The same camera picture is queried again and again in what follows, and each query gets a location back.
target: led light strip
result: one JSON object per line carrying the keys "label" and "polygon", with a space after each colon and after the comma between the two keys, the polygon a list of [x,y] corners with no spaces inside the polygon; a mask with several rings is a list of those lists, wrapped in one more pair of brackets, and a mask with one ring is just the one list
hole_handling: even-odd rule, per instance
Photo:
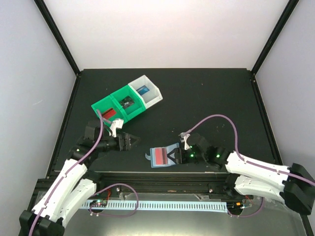
{"label": "led light strip", "polygon": [[[93,200],[87,200],[80,209],[89,209]],[[136,201],[109,200],[107,206],[92,209],[133,210]],[[139,201],[138,210],[171,211],[213,211],[227,213],[226,203],[221,202],[177,202],[177,201]]]}

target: black frame post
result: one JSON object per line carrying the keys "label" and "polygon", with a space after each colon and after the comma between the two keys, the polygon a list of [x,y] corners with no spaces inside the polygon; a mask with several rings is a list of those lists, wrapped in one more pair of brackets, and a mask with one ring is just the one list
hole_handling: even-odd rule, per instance
{"label": "black frame post", "polygon": [[53,17],[51,16],[44,0],[34,0],[34,2],[36,3],[38,9],[40,10],[42,16],[44,17],[48,27],[50,28],[50,31],[53,33],[55,39],[57,40],[63,54],[65,55],[65,57],[67,58],[74,74],[76,76],[78,76],[80,74],[80,69],[77,66],[77,64],[75,63],[75,60],[73,58],[73,56],[71,55],[70,50],[68,49]]}
{"label": "black frame post", "polygon": [[274,27],[274,29],[271,32],[271,35],[269,36],[264,48],[262,49],[254,67],[252,68],[252,73],[254,75],[257,74],[261,65],[265,61],[270,49],[272,48],[275,41],[277,40],[280,32],[282,31],[283,27],[285,26],[286,22],[288,21],[290,15],[294,11],[298,2],[299,2],[299,0],[289,0],[289,2],[287,3],[285,9],[283,10],[283,13],[281,14],[281,16],[280,16],[280,18],[276,24],[276,26]]}

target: plastic container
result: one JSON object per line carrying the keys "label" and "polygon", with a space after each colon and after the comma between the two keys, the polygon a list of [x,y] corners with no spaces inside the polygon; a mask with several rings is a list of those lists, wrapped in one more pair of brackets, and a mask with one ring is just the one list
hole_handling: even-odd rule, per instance
{"label": "plastic container", "polygon": [[130,82],[128,85],[140,96],[146,109],[163,99],[158,87],[145,75]]}
{"label": "plastic container", "polygon": [[125,114],[127,120],[131,120],[146,110],[139,95],[129,85],[122,87],[111,95],[121,106],[121,111]]}
{"label": "plastic container", "polygon": [[113,121],[116,118],[121,118],[124,120],[124,122],[127,122],[128,119],[126,117],[126,114],[122,108],[122,106],[116,101],[116,99],[112,96],[109,95],[102,100],[94,103],[92,105],[92,108],[94,112],[97,114],[96,110],[99,110],[102,114],[104,114],[106,111],[109,111],[110,109],[113,109],[116,114],[114,114],[112,117],[108,118],[108,120]]}

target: black tabletop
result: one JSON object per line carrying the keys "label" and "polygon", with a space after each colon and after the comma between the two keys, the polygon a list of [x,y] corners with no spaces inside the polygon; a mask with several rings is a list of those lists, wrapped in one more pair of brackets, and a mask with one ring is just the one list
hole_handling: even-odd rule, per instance
{"label": "black tabletop", "polygon": [[[129,152],[102,153],[91,166],[99,172],[210,172],[204,163],[151,168],[150,148],[179,142],[178,135],[206,116],[223,114],[235,123],[243,155],[273,163],[250,74],[246,69],[85,69],[65,129],[54,170],[59,171],[70,148],[96,119],[91,105],[138,77],[146,75],[163,100],[128,123],[123,131],[141,138]],[[204,122],[196,132],[210,143],[234,150],[234,133],[222,118]]]}

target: workstation enclosure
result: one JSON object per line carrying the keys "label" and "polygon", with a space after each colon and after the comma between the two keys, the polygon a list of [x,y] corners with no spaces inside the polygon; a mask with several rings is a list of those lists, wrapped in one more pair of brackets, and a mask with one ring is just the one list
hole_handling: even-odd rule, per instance
{"label": "workstation enclosure", "polygon": [[[97,118],[91,105],[142,75],[159,88],[163,100],[124,124],[124,132],[141,138],[136,147],[101,154],[92,164],[91,170],[106,176],[108,184],[123,182],[148,194],[209,193],[209,182],[224,181],[227,173],[194,163],[151,168],[145,153],[178,142],[181,132],[212,114],[233,120],[242,154],[283,164],[259,90],[259,72],[298,0],[34,2],[76,79],[47,174],[37,182],[30,208],[58,175],[87,122]],[[234,150],[233,129],[226,120],[209,120],[197,132],[215,146]],[[115,219],[84,213],[77,212],[66,236],[89,235],[93,229],[90,235],[133,235],[117,229]],[[149,219],[158,222],[164,215],[143,214],[120,224],[141,233],[134,225],[142,221],[154,235]],[[170,214],[174,222],[165,234],[176,231],[174,224],[183,224],[176,212]],[[264,231],[261,235],[313,235],[306,216],[272,207],[249,219],[205,212],[187,212],[185,217],[199,222],[201,231],[189,232],[195,235],[206,234],[207,224],[216,235],[252,235],[257,230]]]}

